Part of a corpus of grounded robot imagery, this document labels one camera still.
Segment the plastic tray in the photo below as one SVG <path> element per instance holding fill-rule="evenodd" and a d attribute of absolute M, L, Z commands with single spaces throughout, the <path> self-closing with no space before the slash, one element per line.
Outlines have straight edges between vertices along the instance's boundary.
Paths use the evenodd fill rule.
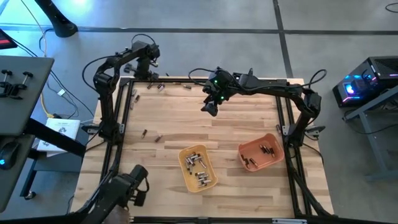
<path fill-rule="evenodd" d="M 195 163 L 195 166 L 193 166 L 193 172 L 192 175 L 189 174 L 189 171 L 187 170 L 187 167 L 185 165 L 185 157 L 193 154 L 200 154 L 203 158 L 203 163 L 206 165 L 206 169 L 203 168 L 203 166 L 200 165 L 199 162 Z M 213 167 L 211 166 L 211 162 L 209 159 L 209 156 L 207 154 L 206 146 L 204 145 L 197 145 L 197 146 L 191 146 L 186 149 L 183 149 L 180 151 L 178 154 L 178 161 L 180 161 L 180 166 L 182 170 L 182 175 L 184 176 L 185 180 L 185 185 L 187 185 L 187 189 L 192 192 L 192 193 L 197 193 L 202 190 L 209 189 L 210 187 L 214 186 L 217 184 L 217 176 L 214 173 Z M 206 187 L 199 187 L 199 182 L 197 177 L 195 176 L 195 173 L 197 172 L 202 172 L 205 171 L 208 175 L 209 178 L 208 180 L 211 180 L 210 183 L 207 184 Z"/>
<path fill-rule="evenodd" d="M 263 145 L 267 148 L 272 147 L 275 153 L 275 157 L 273 157 L 272 154 L 263 153 L 259 145 Z M 240 144 L 238 154 L 239 159 L 243 164 L 243 167 L 252 172 L 273 165 L 276 162 L 283 160 L 285 157 L 285 152 L 283 151 L 278 140 L 273 134 L 266 134 L 264 137 L 261 137 L 259 139 Z M 249 167 L 247 167 L 241 155 L 243 155 L 247 159 L 253 158 L 258 166 L 256 167 L 253 163 L 249 162 Z"/>

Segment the metal bracket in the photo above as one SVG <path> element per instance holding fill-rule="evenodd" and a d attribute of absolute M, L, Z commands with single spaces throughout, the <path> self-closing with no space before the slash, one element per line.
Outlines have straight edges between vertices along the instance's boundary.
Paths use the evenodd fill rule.
<path fill-rule="evenodd" d="M 277 224 L 307 224 L 306 220 L 296 220 L 296 219 L 288 219 L 288 218 L 273 218 L 272 223 Z"/>
<path fill-rule="evenodd" d="M 87 134 L 96 134 L 100 128 L 98 124 L 84 125 L 81 127 Z"/>
<path fill-rule="evenodd" d="M 305 129 L 305 134 L 307 134 L 308 136 L 312 136 L 312 137 L 317 138 L 317 137 L 319 137 L 319 133 L 320 133 L 321 131 L 323 131 L 324 129 L 325 129 L 324 126 L 316 126 L 316 125 L 313 125 L 313 126 L 307 127 L 307 128 Z"/>
<path fill-rule="evenodd" d="M 120 134 L 124 133 L 124 124 L 119 125 L 119 132 L 120 132 Z"/>
<path fill-rule="evenodd" d="M 282 126 L 282 133 L 284 134 L 284 136 L 288 135 L 289 125 Z"/>

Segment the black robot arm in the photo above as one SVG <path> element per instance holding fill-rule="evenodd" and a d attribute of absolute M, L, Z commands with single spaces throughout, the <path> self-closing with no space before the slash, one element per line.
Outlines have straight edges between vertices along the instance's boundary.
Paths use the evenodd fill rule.
<path fill-rule="evenodd" d="M 254 95 L 257 93 L 280 96 L 291 99 L 301 114 L 295 124 L 289 127 L 286 135 L 287 143 L 300 147 L 304 139 L 304 131 L 312 118 L 320 112 L 321 96 L 302 85 L 290 84 L 287 80 L 259 80 L 253 75 L 252 69 L 248 74 L 233 73 L 232 75 L 220 67 L 212 72 L 203 85 L 203 92 L 208 94 L 201 109 L 212 116 L 216 116 L 218 105 L 228 101 L 235 94 Z"/>
<path fill-rule="evenodd" d="M 119 124 L 114 118 L 112 97 L 120 78 L 120 68 L 137 58 L 134 77 L 138 80 L 155 80 L 158 79 L 159 75 L 150 71 L 149 65 L 156 66 L 152 62 L 155 62 L 158 57 L 160 57 L 158 45 L 136 41 L 131 49 L 116 53 L 115 56 L 107 58 L 105 63 L 98 67 L 93 81 L 101 102 L 102 121 L 99 125 L 99 137 L 112 144 L 121 140 Z M 114 70 L 113 76 L 105 73 L 110 68 Z"/>

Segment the gray floor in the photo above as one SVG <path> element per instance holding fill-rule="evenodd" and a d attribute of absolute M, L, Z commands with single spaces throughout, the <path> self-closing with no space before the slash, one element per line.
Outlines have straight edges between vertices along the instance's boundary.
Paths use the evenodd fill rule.
<path fill-rule="evenodd" d="M 25 0 L 39 22 L 49 20 L 34 4 Z M 259 77 L 286 77 L 285 67 L 292 68 L 295 78 L 309 81 L 314 72 L 328 70 L 328 76 L 313 86 L 323 97 L 322 112 L 316 123 L 325 125 L 320 149 L 325 158 L 325 172 L 335 213 L 341 217 L 398 222 L 398 181 L 369 183 L 364 175 L 377 172 L 366 136 L 356 134 L 342 122 L 341 111 L 331 93 L 333 86 L 368 56 L 397 55 L 398 14 L 384 9 L 390 0 L 278 0 L 284 29 L 288 30 L 389 30 L 394 35 L 285 35 L 280 42 L 273 0 L 117 0 L 117 1 L 54 1 L 63 13 L 82 27 L 159 28 L 150 35 L 161 49 L 160 74 L 186 75 L 196 68 L 221 66 L 229 71 L 246 72 L 250 67 Z M 16 16 L 16 12 L 25 16 Z M 40 32 L 27 31 L 35 22 L 20 1 L 10 1 L 0 17 L 0 27 L 28 48 L 38 49 Z M 169 28 L 178 28 L 171 32 Z M 79 32 L 67 39 L 47 34 L 48 56 L 55 58 L 54 72 L 63 84 L 85 102 L 91 110 L 96 94 L 81 81 L 81 70 L 94 58 L 113 54 L 130 43 L 132 32 Z M 287 47 L 290 65 L 284 63 Z M 2 55 L 26 55 L 21 49 L 2 50 Z M 94 64 L 86 76 L 92 77 Z M 50 79 L 51 86 L 56 83 Z M 71 114 L 73 107 L 48 89 L 44 90 L 46 105 L 52 113 Z M 90 113 L 79 105 L 82 121 Z M 45 122 L 40 105 L 33 118 Z M 374 125 L 383 126 L 382 121 Z M 395 140 L 398 129 L 380 133 L 377 138 L 386 144 Z M 398 164 L 397 158 L 392 166 Z M 1 219 L 60 215 L 67 210 L 67 202 L 76 186 L 77 174 L 41 173 L 33 189 L 39 194 L 31 201 L 19 198 L 27 172 L 25 166 L 16 191 Z"/>

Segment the wooden tabletop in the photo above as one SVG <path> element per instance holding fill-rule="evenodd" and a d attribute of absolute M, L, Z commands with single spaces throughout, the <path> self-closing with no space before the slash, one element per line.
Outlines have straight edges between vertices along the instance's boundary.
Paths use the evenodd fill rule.
<path fill-rule="evenodd" d="M 302 84 L 302 79 L 290 79 Z M 248 172 L 238 160 L 238 145 L 274 134 L 281 142 L 275 126 L 279 123 L 274 96 L 233 96 L 219 105 L 217 117 L 201 112 L 206 95 L 201 86 L 191 90 L 181 85 L 166 83 L 159 92 L 155 84 L 135 83 L 140 94 L 138 103 L 129 112 L 124 138 L 120 173 L 130 173 L 136 164 L 148 171 L 150 191 L 143 207 L 129 204 L 132 216 L 163 217 L 293 217 L 285 161 L 257 172 Z M 122 117 L 124 99 L 121 104 Z M 298 109 L 292 103 L 295 119 Z M 95 123 L 101 117 L 98 104 Z M 146 137 L 141 139 L 144 129 Z M 163 138 L 155 143 L 154 139 Z M 88 147 L 98 144 L 94 139 Z M 317 142 L 305 140 L 318 149 Z M 188 192 L 178 163 L 180 150 L 196 144 L 207 147 L 218 183 L 202 192 Z M 106 144 L 86 153 L 73 199 L 72 211 L 78 210 L 91 196 L 100 181 Z M 301 147 L 308 188 L 333 213 L 322 161 L 316 152 Z M 298 190 L 300 208 L 304 211 L 301 191 Z"/>

